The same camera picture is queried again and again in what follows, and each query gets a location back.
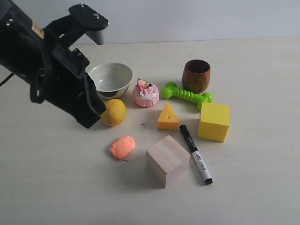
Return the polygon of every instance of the white bowl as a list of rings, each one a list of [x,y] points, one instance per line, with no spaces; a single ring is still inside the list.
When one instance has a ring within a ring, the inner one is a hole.
[[[134,77],[130,67],[117,62],[98,65],[89,75],[95,83],[98,96],[106,99],[125,94]]]

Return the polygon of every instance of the wooden block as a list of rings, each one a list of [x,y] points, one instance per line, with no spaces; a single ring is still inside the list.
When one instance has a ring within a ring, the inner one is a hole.
[[[179,120],[175,114],[171,104],[168,102],[165,105],[165,108],[161,112],[158,121],[157,128],[159,130],[178,130],[179,129]]]
[[[164,188],[188,168],[190,154],[171,136],[155,144],[146,152],[147,166]]]
[[[198,137],[224,142],[229,129],[229,106],[214,103],[202,103]]]

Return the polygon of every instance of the yellow block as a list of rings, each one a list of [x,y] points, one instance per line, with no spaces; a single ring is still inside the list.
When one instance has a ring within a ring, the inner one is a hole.
[[[157,121],[158,130],[178,130],[179,120],[170,103],[167,103]]]
[[[224,142],[230,123],[228,105],[202,103],[198,137]]]

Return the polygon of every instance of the white wall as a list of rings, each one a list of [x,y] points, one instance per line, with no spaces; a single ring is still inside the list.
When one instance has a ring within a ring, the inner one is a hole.
[[[80,0],[15,0],[46,26]],[[110,21],[105,43],[300,35],[300,0],[81,0]],[[80,44],[92,43],[87,37]]]

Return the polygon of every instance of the orange sponge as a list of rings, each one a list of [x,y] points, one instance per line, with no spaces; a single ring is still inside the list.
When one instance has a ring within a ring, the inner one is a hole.
[[[118,159],[124,159],[135,148],[135,141],[132,137],[125,135],[112,144],[109,151]]]

